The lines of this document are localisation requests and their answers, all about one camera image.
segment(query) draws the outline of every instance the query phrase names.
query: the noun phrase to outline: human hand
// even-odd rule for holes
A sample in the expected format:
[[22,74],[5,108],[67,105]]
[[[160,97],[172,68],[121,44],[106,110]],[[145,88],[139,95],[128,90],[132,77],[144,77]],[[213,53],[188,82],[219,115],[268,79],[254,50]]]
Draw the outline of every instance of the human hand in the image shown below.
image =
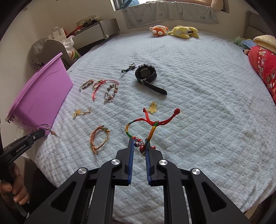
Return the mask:
[[9,167],[11,176],[14,180],[11,186],[8,182],[0,182],[0,194],[6,205],[10,208],[15,208],[11,203],[8,193],[13,193],[13,200],[20,205],[24,205],[29,200],[30,196],[27,192],[26,187],[23,185],[23,176],[20,174],[19,167],[14,163]]

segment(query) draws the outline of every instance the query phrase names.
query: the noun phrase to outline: charm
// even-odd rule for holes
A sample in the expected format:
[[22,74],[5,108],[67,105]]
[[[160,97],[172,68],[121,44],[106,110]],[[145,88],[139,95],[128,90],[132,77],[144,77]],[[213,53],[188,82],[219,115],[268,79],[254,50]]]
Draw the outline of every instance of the charm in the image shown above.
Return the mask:
[[149,109],[148,109],[148,112],[150,112],[150,113],[154,113],[154,112],[157,112],[157,104],[156,104],[156,102],[152,102],[151,104],[150,104],[150,107],[149,107]]
[[80,109],[76,110],[76,112],[73,114],[73,118],[75,119],[79,115],[86,115],[88,113],[91,113],[91,107],[88,108],[88,111],[81,112]]
[[[113,94],[112,94],[112,95],[108,95],[108,92],[109,92],[113,87],[115,87]],[[106,89],[106,92],[105,92],[105,101],[108,102],[108,103],[111,102],[111,101],[113,101],[113,99],[114,99],[114,97],[115,97],[115,95],[116,95],[117,92],[118,92],[118,85],[117,85],[116,83],[112,83],[112,84]]]
[[54,135],[56,137],[59,138],[59,136],[54,132],[52,131],[50,128],[49,128],[49,125],[48,124],[41,124],[41,125],[37,125],[37,126],[34,126],[34,129],[35,130],[38,130],[38,129],[44,129],[44,130],[47,130],[51,133],[51,135]]
[[136,67],[137,66],[134,63],[132,63],[127,69],[123,69],[121,72],[125,73],[125,72],[128,72],[129,70],[135,69]]

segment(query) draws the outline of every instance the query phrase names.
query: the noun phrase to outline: white paper bag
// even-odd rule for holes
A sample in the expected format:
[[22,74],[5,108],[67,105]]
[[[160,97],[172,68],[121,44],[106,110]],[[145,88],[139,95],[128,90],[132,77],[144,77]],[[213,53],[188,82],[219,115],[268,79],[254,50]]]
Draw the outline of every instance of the white paper bag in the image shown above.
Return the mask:
[[66,40],[66,35],[63,28],[55,27],[51,30],[51,34],[48,36],[49,40],[56,40],[62,42]]

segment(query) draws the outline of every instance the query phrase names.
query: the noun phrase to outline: stuffed animal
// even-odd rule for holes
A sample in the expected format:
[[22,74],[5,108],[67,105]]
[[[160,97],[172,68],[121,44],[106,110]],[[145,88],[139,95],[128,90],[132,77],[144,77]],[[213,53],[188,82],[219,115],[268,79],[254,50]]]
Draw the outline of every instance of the stuffed animal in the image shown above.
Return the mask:
[[198,30],[190,26],[176,26],[168,34],[184,39],[189,39],[190,36],[199,37]]
[[167,33],[168,30],[169,29],[166,26],[162,26],[162,25],[150,27],[150,31],[152,32],[152,34],[155,37],[161,37],[161,36],[168,35],[168,33]]
[[238,45],[239,47],[242,47],[243,49],[249,49],[246,45],[242,44],[242,41],[244,40],[251,40],[251,39],[245,39],[241,38],[240,36],[236,37],[236,39],[233,41],[235,45]]
[[243,53],[244,53],[245,55],[248,56],[248,53],[249,53],[249,50],[248,50],[248,49],[245,49],[245,50],[242,50],[242,51],[243,51]]

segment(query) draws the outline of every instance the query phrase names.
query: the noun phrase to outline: black cord necklace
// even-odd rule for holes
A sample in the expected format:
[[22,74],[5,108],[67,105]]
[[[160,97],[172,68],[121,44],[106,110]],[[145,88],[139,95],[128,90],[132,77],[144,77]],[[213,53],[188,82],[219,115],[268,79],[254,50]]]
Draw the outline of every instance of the black cord necklace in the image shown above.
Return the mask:
[[136,68],[136,65],[132,63],[127,69],[123,69],[121,72],[125,73]]

